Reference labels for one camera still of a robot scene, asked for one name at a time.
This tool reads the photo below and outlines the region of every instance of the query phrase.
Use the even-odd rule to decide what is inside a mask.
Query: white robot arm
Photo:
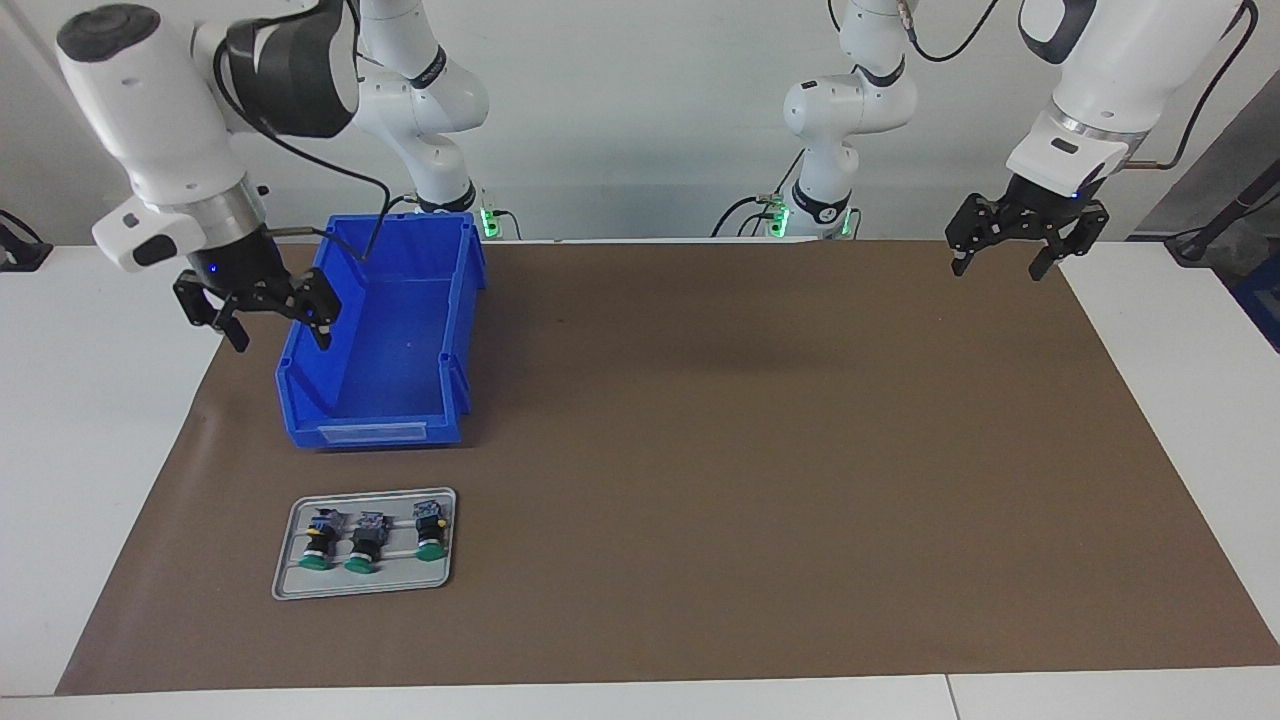
[[[856,67],[791,87],[787,127],[805,141],[800,177],[787,190],[787,233],[831,236],[854,193],[854,135],[900,128],[915,114],[918,92],[906,72],[906,32],[896,0],[849,0],[840,46]]]
[[[1257,13],[1253,0],[1024,0],[1023,40],[1062,79],[1009,158],[1005,196],[969,196],[947,227],[955,274],[1010,238],[1046,241],[1034,279],[1088,252],[1108,220],[1093,200],[1103,181],[1130,167],[1169,99],[1245,10]]]
[[[357,35],[381,65],[361,85]],[[133,188],[93,227],[95,241],[129,272],[186,256],[192,269],[174,283],[183,310],[237,350],[248,345],[237,311],[296,319],[328,347],[342,304],[320,270],[294,277],[284,268],[229,129],[333,137],[364,99],[361,127],[408,164],[425,210],[475,202],[461,151],[435,133],[477,127],[488,97],[448,61],[421,0],[315,0],[292,15],[229,27],[179,26],[141,5],[105,5],[68,20],[58,56]]]
[[[462,150],[443,136],[480,127],[489,95],[435,40],[421,0],[361,0],[361,38],[375,64],[360,85],[356,124],[408,167],[426,213],[465,213],[477,191]]]

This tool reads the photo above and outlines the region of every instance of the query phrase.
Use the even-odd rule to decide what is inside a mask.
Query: blue storage bin
[[[374,215],[335,215],[329,232],[364,249]],[[358,263],[324,241],[316,266],[342,299],[328,351],[294,324],[275,380],[298,447],[449,445],[471,411],[467,350],[484,254],[470,214],[389,215]]]

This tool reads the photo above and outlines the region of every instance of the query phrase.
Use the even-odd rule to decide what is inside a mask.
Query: brown mat
[[[253,320],[59,693],[1280,664],[1033,252],[490,249],[452,450],[294,450]],[[271,600],[297,497],[438,484],[444,589]]]

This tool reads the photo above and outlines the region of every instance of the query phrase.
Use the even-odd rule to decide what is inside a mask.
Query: gray tray
[[[422,562],[413,556],[417,550],[413,505],[424,500],[439,502],[444,518],[449,521],[444,533],[445,556],[435,562]],[[453,525],[457,506],[458,496],[449,488],[303,497],[294,502],[289,511],[289,524],[280,546],[280,560],[275,569],[271,594],[275,600],[306,600],[438,588],[449,579],[449,566],[453,564]],[[342,539],[334,550],[333,568],[323,571],[308,570],[298,566],[298,559],[307,547],[307,524],[323,509],[343,512],[347,515],[347,523]],[[394,523],[390,539],[383,546],[378,571],[371,575],[360,575],[342,568],[342,562],[351,553],[355,520],[362,511],[383,512]]]

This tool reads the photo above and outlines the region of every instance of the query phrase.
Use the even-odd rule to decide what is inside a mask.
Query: black cable
[[[858,224],[854,225],[854,234],[850,237],[850,240],[858,240],[858,233],[863,229],[863,211],[860,208],[854,208],[850,213],[858,213]]]
[[[1270,199],[1267,199],[1266,201],[1263,201],[1263,202],[1258,202],[1258,204],[1257,204],[1257,205],[1254,205],[1253,208],[1249,208],[1249,210],[1248,210],[1247,213],[1244,213],[1243,215],[1240,215],[1240,217],[1239,217],[1239,219],[1236,219],[1236,222],[1240,222],[1240,220],[1243,220],[1244,218],[1248,218],[1249,215],[1256,215],[1256,214],[1258,214],[1258,213],[1261,213],[1261,211],[1266,210],[1266,209],[1267,209],[1267,206],[1270,206],[1270,205],[1271,205],[1272,202],[1275,202],[1276,200],[1280,200],[1280,192],[1276,192],[1275,195],[1272,195],[1272,196],[1271,196]],[[1196,234],[1196,233],[1198,233],[1198,232],[1201,232],[1201,231],[1204,231],[1204,229],[1207,229],[1207,228],[1208,228],[1208,225],[1201,225],[1201,227],[1198,227],[1198,228],[1190,228],[1190,229],[1185,229],[1185,231],[1181,231],[1181,232],[1176,232],[1176,233],[1174,233],[1174,234],[1166,234],[1166,236],[1165,236],[1165,237],[1164,237],[1162,240],[1164,240],[1165,242],[1167,242],[1167,241],[1170,241],[1170,240],[1178,240],[1178,238],[1180,238],[1180,237],[1187,237],[1187,236],[1189,236],[1189,234]]]
[[[1188,143],[1190,143],[1192,135],[1196,132],[1196,123],[1199,122],[1201,113],[1204,111],[1204,106],[1208,105],[1210,97],[1213,95],[1213,91],[1217,90],[1217,83],[1221,82],[1224,77],[1226,77],[1228,70],[1230,70],[1231,65],[1235,64],[1235,59],[1240,56],[1240,53],[1244,53],[1244,47],[1249,44],[1249,40],[1253,38],[1253,32],[1258,29],[1258,15],[1261,13],[1258,12],[1258,4],[1254,3],[1254,0],[1244,0],[1244,4],[1240,5],[1240,13],[1249,14],[1249,24],[1244,29],[1244,35],[1240,36],[1240,42],[1236,44],[1235,50],[1231,50],[1231,54],[1226,56],[1226,60],[1222,63],[1222,67],[1219,68],[1217,74],[1213,76],[1213,79],[1210,81],[1208,87],[1204,88],[1204,94],[1201,95],[1199,102],[1196,104],[1196,110],[1192,111],[1190,119],[1187,120],[1187,129],[1183,131],[1183,140],[1181,142],[1178,143],[1178,152],[1174,152],[1174,159],[1167,163],[1151,163],[1151,161],[1138,160],[1135,161],[1135,164],[1140,165],[1146,163],[1149,165],[1149,168],[1147,169],[1153,169],[1153,170],[1171,170],[1176,168],[1179,163],[1183,161],[1183,155],[1187,152],[1187,146]]]
[[[516,225],[516,240],[524,241],[525,233],[520,232],[520,218],[516,217],[511,210],[494,210],[494,218],[511,218],[511,222]]]
[[[721,215],[719,222],[716,223],[716,229],[712,231],[710,236],[712,237],[718,237],[721,228],[724,227],[724,223],[728,222],[728,219],[733,215],[733,213],[737,213],[739,209],[745,208],[745,206],[750,205],[751,202],[755,202],[756,205],[764,205],[763,202],[760,202],[754,196],[749,196],[749,197],[744,197],[744,199],[739,200],[737,202],[735,202],[733,205],[731,205],[728,210],[724,210],[724,214]]]
[[[778,195],[780,192],[782,192],[782,188],[787,184],[787,179],[791,178],[791,173],[796,172],[796,167],[800,164],[800,159],[801,158],[804,158],[804,150],[801,150],[800,152],[796,152],[796,159],[791,161],[791,167],[787,168],[786,174],[782,176],[781,181],[778,181],[778,187],[773,188],[773,195]],[[758,232],[760,232],[760,222],[762,220],[758,219],[755,222],[755,227],[751,228],[751,237],[755,237],[755,234]]]
[[[751,215],[751,217],[749,217],[748,219],[742,220],[742,227],[737,228],[737,237],[748,237],[746,234],[742,234],[742,233],[745,233],[745,232],[746,232],[746,225],[748,225],[748,223],[750,223],[751,220],[755,220],[755,222],[756,222],[756,225],[755,225],[755,227],[756,227],[756,228],[759,228],[759,227],[760,227],[760,225],[759,225],[759,223],[760,223],[762,220],[768,220],[768,219],[771,219],[772,217],[773,217],[773,215],[772,215],[772,214],[769,214],[769,213],[760,213],[759,215]],[[756,233],[756,232],[758,232],[758,229],[756,229],[756,231],[751,231],[751,234],[750,234],[750,237],[755,237],[755,233]]]
[[[1272,195],[1270,200],[1267,200],[1265,202],[1260,202],[1258,205],[1254,205],[1253,208],[1251,208],[1248,213],[1240,215],[1240,219],[1243,220],[1244,218],[1248,218],[1249,215],[1256,215],[1256,214],[1266,210],[1267,206],[1271,205],[1272,202],[1275,202],[1276,200],[1280,200],[1280,192],[1276,192],[1275,195]]]
[[[996,5],[998,5],[998,4],[1000,4],[1000,0],[991,0],[991,4],[987,5],[987,12],[982,14],[982,18],[978,20],[978,24],[973,26],[973,32],[969,33],[969,37],[966,37],[965,41],[960,44],[960,47],[956,47],[952,53],[948,53],[946,55],[941,55],[941,56],[938,56],[938,55],[931,55],[923,47],[920,47],[920,38],[916,37],[916,35],[915,35],[915,20],[914,19],[909,20],[909,23],[908,23],[906,37],[908,37],[908,40],[911,41],[911,47],[915,47],[915,51],[922,58],[924,58],[925,60],[928,60],[931,63],[946,63],[946,61],[950,61],[950,60],[955,60],[961,53],[964,53],[965,50],[968,50],[969,45],[973,44],[973,40],[975,37],[978,37],[978,33],[982,32],[982,27],[987,24],[987,19],[991,18],[991,13],[993,13],[996,10]]]
[[[32,237],[32,240],[35,240],[37,243],[40,243],[40,245],[45,243],[45,241],[40,240],[40,236],[36,234],[36,231],[31,229],[31,225],[28,225],[27,223],[22,222],[22,218],[19,218],[18,215],[14,215],[13,213],[10,213],[8,210],[0,210],[0,218],[4,218],[6,220],[9,220],[10,223],[18,225],[18,228],[22,232],[29,234]]]
[[[248,113],[246,113],[244,109],[241,108],[238,102],[236,102],[236,99],[232,97],[230,90],[227,88],[227,78],[223,77],[223,58],[225,56],[227,56],[227,41],[223,40],[221,42],[218,44],[218,50],[214,53],[214,81],[218,85],[218,92],[221,94],[223,100],[227,101],[227,105],[230,106],[230,109],[237,115],[239,115],[242,120],[244,120],[246,123],[248,123],[250,127],[261,133],[262,137],[270,140],[273,143],[292,152],[293,155],[297,155],[298,158],[302,158],[303,160],[307,160],[310,163],[315,163],[316,165],[320,165],[326,170],[332,170],[334,173],[349,177],[352,179],[366,182],[383,191],[383,209],[378,214],[378,220],[374,223],[372,232],[369,234],[369,242],[365,245],[365,251],[362,254],[352,254],[352,256],[361,263],[369,260],[369,255],[374,251],[374,246],[378,243],[378,236],[383,231],[383,223],[387,220],[387,214],[390,213],[392,208],[397,205],[397,202],[392,197],[392,190],[387,187],[387,183],[384,183],[380,179],[371,178],[369,176],[362,176],[355,170],[348,170],[347,168],[335,165],[328,160],[321,160],[320,158],[316,158],[310,152],[306,152],[303,150],[300,150],[298,147],[294,147],[293,145],[289,145],[288,142],[284,142],[283,140],[276,137],[275,132],[271,131],[260,119],[251,118]],[[343,245],[347,249],[351,247],[349,245],[346,243]]]

